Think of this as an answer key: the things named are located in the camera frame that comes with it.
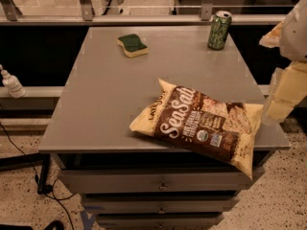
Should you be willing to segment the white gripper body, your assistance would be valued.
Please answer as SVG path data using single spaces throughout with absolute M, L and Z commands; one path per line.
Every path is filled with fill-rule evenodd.
M 284 58 L 307 60 L 307 0 L 299 0 L 285 17 L 279 48 Z

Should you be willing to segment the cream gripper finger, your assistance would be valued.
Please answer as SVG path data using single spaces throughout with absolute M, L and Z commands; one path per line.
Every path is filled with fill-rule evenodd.
M 267 34 L 263 35 L 259 41 L 261 46 L 274 48 L 279 46 L 283 22 L 278 23 Z
M 287 68 L 276 68 L 264 104 L 264 122 L 281 123 L 307 96 L 307 63 L 292 62 Z

